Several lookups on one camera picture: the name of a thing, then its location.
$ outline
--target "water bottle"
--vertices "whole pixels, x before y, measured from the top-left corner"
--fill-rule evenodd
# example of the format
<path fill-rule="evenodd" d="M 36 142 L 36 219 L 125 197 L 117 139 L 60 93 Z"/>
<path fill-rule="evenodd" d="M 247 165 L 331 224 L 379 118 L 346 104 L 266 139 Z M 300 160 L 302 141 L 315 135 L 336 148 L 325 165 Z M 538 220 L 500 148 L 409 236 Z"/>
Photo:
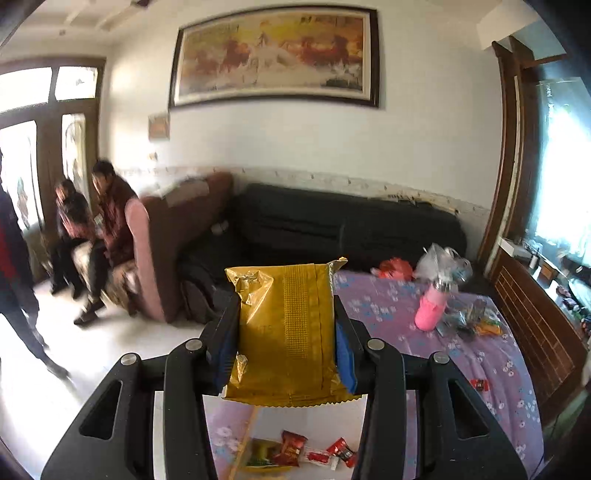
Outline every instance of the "water bottle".
<path fill-rule="evenodd" d="M 435 329 L 445 312 L 452 285 L 451 281 L 439 278 L 429 286 L 414 316 L 414 323 L 419 329 L 424 332 Z"/>

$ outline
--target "silver bolt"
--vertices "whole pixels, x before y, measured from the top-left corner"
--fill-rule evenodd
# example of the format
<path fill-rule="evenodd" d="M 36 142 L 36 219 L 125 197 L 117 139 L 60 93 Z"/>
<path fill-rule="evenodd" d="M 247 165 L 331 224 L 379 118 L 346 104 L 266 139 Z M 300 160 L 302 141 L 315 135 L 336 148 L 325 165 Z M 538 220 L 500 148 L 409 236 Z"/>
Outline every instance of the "silver bolt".
<path fill-rule="evenodd" d="M 190 352 L 194 352 L 195 350 L 199 350 L 203 346 L 203 342 L 198 338 L 193 338 L 185 343 L 185 348 Z"/>
<path fill-rule="evenodd" d="M 444 352 L 435 352 L 433 360 L 435 360 L 435 363 L 437 364 L 445 365 L 449 362 L 449 355 Z"/>
<path fill-rule="evenodd" d="M 135 353 L 126 353 L 121 357 L 121 363 L 123 365 L 133 365 L 138 361 L 138 356 Z"/>
<path fill-rule="evenodd" d="M 384 342 L 379 338 L 372 338 L 368 341 L 368 348 L 370 350 L 381 350 L 384 348 Z"/>

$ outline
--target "black sofa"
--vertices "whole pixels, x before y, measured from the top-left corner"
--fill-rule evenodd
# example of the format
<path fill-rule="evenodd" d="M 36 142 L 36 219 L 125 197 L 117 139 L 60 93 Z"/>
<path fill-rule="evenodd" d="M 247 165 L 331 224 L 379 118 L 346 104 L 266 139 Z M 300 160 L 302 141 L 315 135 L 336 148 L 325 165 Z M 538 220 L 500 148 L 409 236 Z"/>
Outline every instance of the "black sofa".
<path fill-rule="evenodd" d="M 224 272 L 228 267 L 346 257 L 346 269 L 369 272 L 392 257 L 414 267 L 432 243 L 466 253 L 458 219 L 429 203 L 251 184 L 232 199 L 226 219 L 223 233 L 202 235 L 178 258 L 189 318 L 203 321 L 223 311 L 233 290 Z"/>

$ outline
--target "gold wrapper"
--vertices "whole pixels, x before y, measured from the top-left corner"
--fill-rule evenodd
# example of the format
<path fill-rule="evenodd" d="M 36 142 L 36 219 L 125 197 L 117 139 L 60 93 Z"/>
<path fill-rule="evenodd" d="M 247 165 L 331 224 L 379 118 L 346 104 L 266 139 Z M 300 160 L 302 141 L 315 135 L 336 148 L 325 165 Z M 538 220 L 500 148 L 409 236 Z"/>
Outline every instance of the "gold wrapper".
<path fill-rule="evenodd" d="M 356 398 L 335 365 L 332 275 L 346 263 L 227 268 L 242 299 L 229 400 L 311 407 Z"/>

